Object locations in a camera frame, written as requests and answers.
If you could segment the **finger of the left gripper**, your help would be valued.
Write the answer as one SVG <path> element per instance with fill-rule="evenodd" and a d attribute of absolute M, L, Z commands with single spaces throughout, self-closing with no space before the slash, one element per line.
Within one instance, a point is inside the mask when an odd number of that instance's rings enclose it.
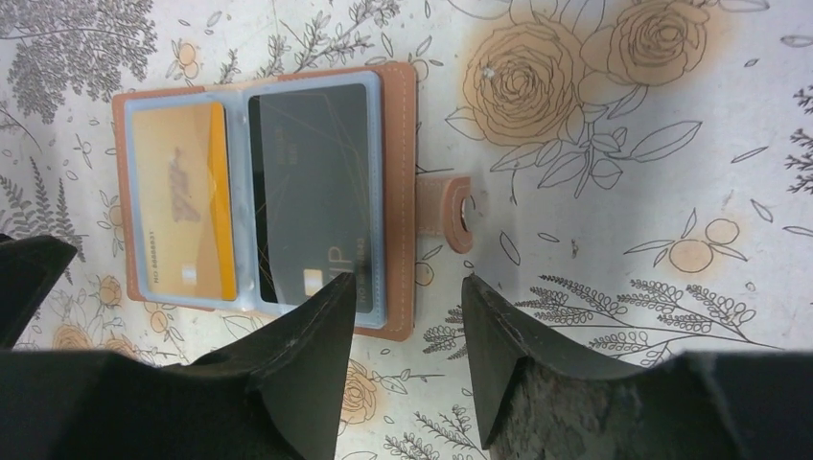
<path fill-rule="evenodd" d="M 1 236 L 1 346 L 11 348 L 77 255 L 53 236 Z"/>

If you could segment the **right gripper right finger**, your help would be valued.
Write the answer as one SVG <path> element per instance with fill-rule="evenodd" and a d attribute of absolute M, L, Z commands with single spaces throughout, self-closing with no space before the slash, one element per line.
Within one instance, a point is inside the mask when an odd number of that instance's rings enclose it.
<path fill-rule="evenodd" d="M 812 355 L 687 352 L 651 368 L 461 286 L 476 423 L 495 459 L 808 459 Z"/>

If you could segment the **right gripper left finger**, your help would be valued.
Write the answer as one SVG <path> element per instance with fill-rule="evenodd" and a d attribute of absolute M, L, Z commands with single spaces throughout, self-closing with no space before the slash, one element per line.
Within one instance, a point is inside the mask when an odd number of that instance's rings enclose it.
<path fill-rule="evenodd" d="M 110 351 L 5 351 L 5 459 L 331 459 L 355 277 L 188 365 Z"/>

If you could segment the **gold credit card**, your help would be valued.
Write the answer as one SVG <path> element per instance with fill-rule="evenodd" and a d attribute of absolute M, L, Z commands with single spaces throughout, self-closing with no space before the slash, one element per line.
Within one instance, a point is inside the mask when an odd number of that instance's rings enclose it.
<path fill-rule="evenodd" d="M 146 297 L 199 305 L 238 294 L 221 103 L 130 105 L 134 222 Z"/>

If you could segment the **brown leather card holder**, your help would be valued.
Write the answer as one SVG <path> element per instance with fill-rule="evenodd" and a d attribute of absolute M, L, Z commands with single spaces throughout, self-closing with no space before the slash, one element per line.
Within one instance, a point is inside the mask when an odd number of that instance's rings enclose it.
<path fill-rule="evenodd" d="M 278 92 L 362 83 L 367 87 L 372 294 L 375 308 L 355 308 L 358 334 L 392 341 L 408 339 L 415 323 L 416 242 L 421 236 L 444 240 L 465 253 L 473 237 L 463 209 L 471 189 L 467 176 L 419 177 L 417 151 L 417 76 L 403 62 L 363 68 L 282 75 L 223 85 L 190 86 L 116 95 L 112 102 L 117 167 L 127 252 L 127 292 L 136 301 L 202 311 L 254 311 L 280 316 L 298 305 L 262 300 L 259 288 L 257 232 L 252 180 L 252 142 L 248 102 Z M 233 301 L 189 305 L 146 297 L 141 281 L 144 245 L 134 222 L 134 188 L 128 133 L 131 103 L 162 107 L 217 102 L 225 110 L 230 210 L 238 294 Z"/>

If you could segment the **black VIP credit card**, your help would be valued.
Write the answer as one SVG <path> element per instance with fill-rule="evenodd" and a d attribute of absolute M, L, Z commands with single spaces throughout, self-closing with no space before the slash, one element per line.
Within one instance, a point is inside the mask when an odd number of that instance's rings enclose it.
<path fill-rule="evenodd" d="M 352 272 L 372 312 L 366 85 L 257 95 L 248 114 L 262 300 L 299 305 Z"/>

